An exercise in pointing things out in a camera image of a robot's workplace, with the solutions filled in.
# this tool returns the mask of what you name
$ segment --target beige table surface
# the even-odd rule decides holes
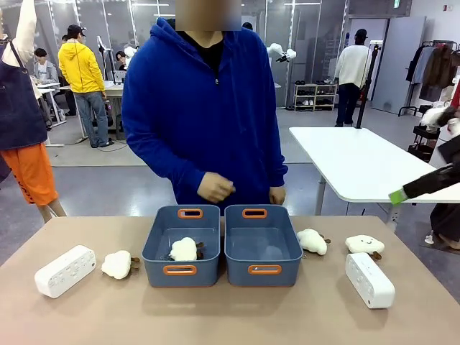
[[[100,271],[110,252],[140,256],[152,218],[56,218],[0,267],[0,344],[459,344],[460,306],[375,217],[293,217],[331,239],[325,257],[302,259],[294,287],[153,288],[142,267],[115,281]],[[386,244],[379,265],[395,304],[370,310],[345,275],[344,240]],[[96,252],[94,272],[56,300],[40,295],[34,273],[76,244]]]

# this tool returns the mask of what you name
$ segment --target white shirt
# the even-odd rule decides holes
[[[336,66],[339,84],[353,83],[362,88],[367,79],[372,51],[365,45],[351,45],[340,54]]]
[[[46,81],[46,63],[38,63],[38,80],[42,83]]]
[[[35,25],[37,23],[37,15],[35,14],[34,0],[23,0],[21,5],[21,12],[16,30],[16,37],[13,39],[13,45],[17,50],[19,58],[25,65],[34,55],[34,37]],[[19,67],[16,57],[14,56],[10,45],[5,47],[1,60],[7,65]],[[30,79],[34,95],[39,99],[42,94],[38,91],[35,83]]]

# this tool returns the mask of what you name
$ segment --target orange handle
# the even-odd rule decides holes
[[[257,212],[261,214],[248,214],[248,212]],[[243,218],[245,219],[263,219],[267,218],[267,210],[265,208],[245,208],[243,210]]]
[[[165,275],[196,275],[196,267],[192,264],[169,265],[163,267],[163,273]]]
[[[193,212],[198,214],[187,214],[187,212]],[[199,208],[181,208],[178,211],[178,217],[180,219],[199,219],[203,218],[203,210]]]
[[[278,264],[252,264],[247,268],[250,275],[278,275],[281,271],[282,268]]]

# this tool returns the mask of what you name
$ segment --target clothing rack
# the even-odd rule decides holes
[[[455,41],[451,41],[451,40],[433,40],[433,41],[423,41],[422,42],[422,45],[430,45],[432,47],[435,47],[436,45],[451,45],[450,48],[454,51],[454,52],[460,52],[460,50],[458,50],[459,48],[459,44]],[[417,108],[416,106],[411,106],[410,104],[412,103],[412,97],[413,97],[413,94],[414,94],[414,85],[410,84],[410,95],[408,97],[408,106],[404,106],[402,107],[400,110],[399,110],[399,113],[397,115],[397,117],[400,117],[401,114],[402,114],[402,111],[405,110],[405,109],[409,109],[409,110],[413,110],[414,111],[414,116],[417,114],[417,111],[420,111],[419,108]]]

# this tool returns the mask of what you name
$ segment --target plastic basket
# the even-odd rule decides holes
[[[238,286],[291,286],[303,250],[282,206],[229,206],[225,210],[229,282]]]
[[[174,242],[184,237],[203,242],[203,259],[168,261]],[[221,252],[220,210],[212,205],[166,206],[155,218],[147,238],[142,259],[151,286],[198,287],[217,281],[217,264]]]

